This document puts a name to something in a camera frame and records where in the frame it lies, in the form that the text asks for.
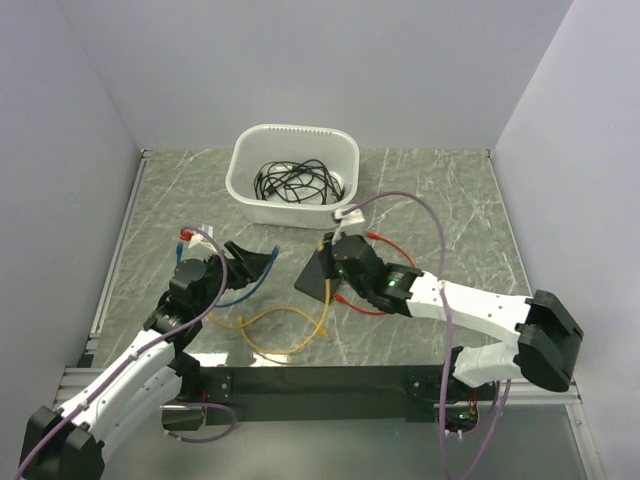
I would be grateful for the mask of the black network switch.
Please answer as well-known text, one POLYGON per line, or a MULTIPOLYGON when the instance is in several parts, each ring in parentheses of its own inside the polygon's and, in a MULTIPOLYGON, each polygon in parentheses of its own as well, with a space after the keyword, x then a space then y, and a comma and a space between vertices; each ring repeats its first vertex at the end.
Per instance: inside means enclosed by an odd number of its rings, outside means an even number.
POLYGON ((342 279, 337 273, 331 249, 316 250, 294 282, 294 288, 321 303, 332 302, 342 279))

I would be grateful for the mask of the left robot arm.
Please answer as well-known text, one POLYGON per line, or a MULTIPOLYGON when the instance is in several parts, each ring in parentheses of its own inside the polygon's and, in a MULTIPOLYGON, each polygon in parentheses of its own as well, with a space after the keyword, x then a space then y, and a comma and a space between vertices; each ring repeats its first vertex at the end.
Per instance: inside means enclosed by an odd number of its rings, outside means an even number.
POLYGON ((247 251, 181 260, 132 343, 92 383, 28 420, 19 479, 99 479, 119 445, 160 406, 202 391, 200 364, 185 349, 228 290, 260 285, 278 253, 247 251))

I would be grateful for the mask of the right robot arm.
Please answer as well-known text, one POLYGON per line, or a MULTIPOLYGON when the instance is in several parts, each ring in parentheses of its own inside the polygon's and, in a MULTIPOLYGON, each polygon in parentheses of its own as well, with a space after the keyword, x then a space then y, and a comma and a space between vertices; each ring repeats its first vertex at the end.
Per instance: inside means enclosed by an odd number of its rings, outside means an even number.
POLYGON ((384 262, 361 235, 326 238, 320 262, 327 276, 346 281, 384 313, 438 319, 493 338, 491 345, 452 349, 439 377, 448 397, 519 378, 547 391, 568 391, 584 332, 555 294, 503 295, 439 280, 384 262))

